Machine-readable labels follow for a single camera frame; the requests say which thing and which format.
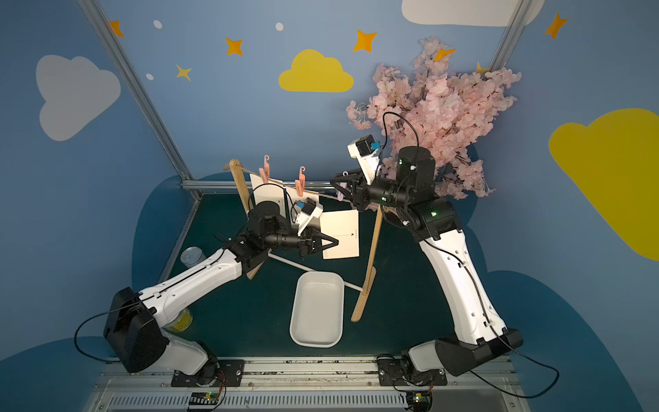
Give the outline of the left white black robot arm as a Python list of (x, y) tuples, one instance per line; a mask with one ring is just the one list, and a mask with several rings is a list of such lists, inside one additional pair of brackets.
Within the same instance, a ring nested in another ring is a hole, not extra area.
[(312, 226), (323, 213), (321, 204), (300, 205), (295, 224), (273, 201), (257, 204), (243, 230), (223, 248), (171, 279), (140, 292), (120, 290), (113, 297), (104, 337), (129, 373), (166, 367), (201, 379), (211, 386), (219, 378), (216, 357), (201, 343), (166, 331), (189, 305), (216, 288), (258, 269), (278, 248), (313, 255), (335, 247), (337, 239)]

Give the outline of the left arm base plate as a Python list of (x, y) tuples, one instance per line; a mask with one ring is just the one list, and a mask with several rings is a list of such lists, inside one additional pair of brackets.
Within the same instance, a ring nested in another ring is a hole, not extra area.
[(175, 371), (171, 387), (181, 388), (220, 388), (239, 387), (245, 370), (245, 360), (219, 359), (208, 360), (193, 375)]

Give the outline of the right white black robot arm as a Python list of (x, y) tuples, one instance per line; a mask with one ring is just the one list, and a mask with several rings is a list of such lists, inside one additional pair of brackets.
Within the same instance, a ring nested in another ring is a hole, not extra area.
[(406, 147), (396, 159), (393, 180), (379, 176), (379, 145), (352, 142), (350, 156), (359, 169), (331, 180), (359, 211), (375, 204), (394, 209), (399, 226), (418, 241), (434, 269), (453, 318), (454, 333), (410, 348), (406, 357), (415, 372), (442, 369), (464, 374), (523, 344), (487, 297), (468, 250), (458, 214), (435, 191), (435, 160), (428, 149)]

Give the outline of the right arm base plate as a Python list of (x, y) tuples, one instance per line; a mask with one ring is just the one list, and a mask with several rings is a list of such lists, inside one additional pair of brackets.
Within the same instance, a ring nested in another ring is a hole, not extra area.
[(448, 384), (444, 369), (420, 372), (405, 356), (379, 355), (375, 358), (375, 362), (381, 386), (403, 388), (403, 386), (431, 387)]

